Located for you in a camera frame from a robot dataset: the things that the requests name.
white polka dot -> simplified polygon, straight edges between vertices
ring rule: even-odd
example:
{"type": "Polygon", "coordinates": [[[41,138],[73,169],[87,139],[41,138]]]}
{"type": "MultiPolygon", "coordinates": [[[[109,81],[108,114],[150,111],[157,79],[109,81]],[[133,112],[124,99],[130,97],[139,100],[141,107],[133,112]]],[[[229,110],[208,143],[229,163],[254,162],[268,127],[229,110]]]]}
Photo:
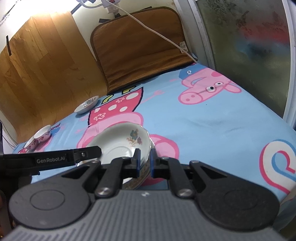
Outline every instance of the white polka dot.
{"type": "Polygon", "coordinates": [[[117,105],[116,105],[116,104],[114,104],[114,105],[111,105],[111,106],[108,108],[108,110],[114,110],[116,107],[117,107],[117,105]]]}
{"type": "Polygon", "coordinates": [[[123,112],[123,111],[125,111],[127,108],[128,108],[127,106],[122,107],[119,111],[120,111],[120,112],[123,112]]]}
{"type": "Polygon", "coordinates": [[[132,93],[126,97],[127,100],[133,99],[139,95],[138,92],[132,93]]]}

pig ear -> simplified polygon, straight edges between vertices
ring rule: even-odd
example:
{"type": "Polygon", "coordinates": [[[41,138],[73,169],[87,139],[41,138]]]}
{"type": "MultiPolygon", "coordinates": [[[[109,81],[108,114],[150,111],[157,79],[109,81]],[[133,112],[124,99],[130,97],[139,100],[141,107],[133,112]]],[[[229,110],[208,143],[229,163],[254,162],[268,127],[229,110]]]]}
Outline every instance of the pig ear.
{"type": "Polygon", "coordinates": [[[232,93],[240,93],[242,90],[234,85],[226,85],[224,87],[227,91],[232,93]]]}

glass panel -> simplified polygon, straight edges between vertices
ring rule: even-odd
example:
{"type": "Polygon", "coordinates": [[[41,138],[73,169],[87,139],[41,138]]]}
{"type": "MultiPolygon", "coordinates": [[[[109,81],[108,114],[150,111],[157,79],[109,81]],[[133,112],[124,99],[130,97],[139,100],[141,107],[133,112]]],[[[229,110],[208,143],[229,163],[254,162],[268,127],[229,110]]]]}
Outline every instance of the glass panel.
{"type": "Polygon", "coordinates": [[[290,43],[281,0],[198,0],[216,70],[283,117],[290,43]]]}

pink floral bowl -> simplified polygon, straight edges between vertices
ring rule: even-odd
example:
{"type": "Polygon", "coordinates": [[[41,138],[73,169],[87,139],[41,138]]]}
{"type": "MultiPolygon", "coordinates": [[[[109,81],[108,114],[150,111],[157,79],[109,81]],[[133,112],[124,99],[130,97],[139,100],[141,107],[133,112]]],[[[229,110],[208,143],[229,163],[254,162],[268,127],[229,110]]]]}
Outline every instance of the pink floral bowl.
{"type": "Polygon", "coordinates": [[[31,137],[30,140],[27,141],[24,148],[27,150],[34,150],[38,146],[39,142],[34,137],[31,137]]]}
{"type": "Polygon", "coordinates": [[[34,138],[40,142],[47,141],[51,135],[51,125],[42,127],[39,131],[36,132],[34,138]]]}

pink pig face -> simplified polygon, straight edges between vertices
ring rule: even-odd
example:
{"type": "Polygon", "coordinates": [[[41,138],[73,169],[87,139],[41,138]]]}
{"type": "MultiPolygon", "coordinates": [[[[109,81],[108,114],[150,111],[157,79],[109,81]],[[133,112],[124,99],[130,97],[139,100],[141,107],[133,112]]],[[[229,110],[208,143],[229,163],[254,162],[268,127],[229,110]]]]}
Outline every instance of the pink pig face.
{"type": "Polygon", "coordinates": [[[194,74],[187,71],[188,77],[182,80],[182,84],[188,87],[183,91],[178,100],[182,104],[198,104],[201,103],[222,90],[232,93],[240,93],[242,90],[230,79],[224,75],[209,69],[202,69],[194,74]]]}

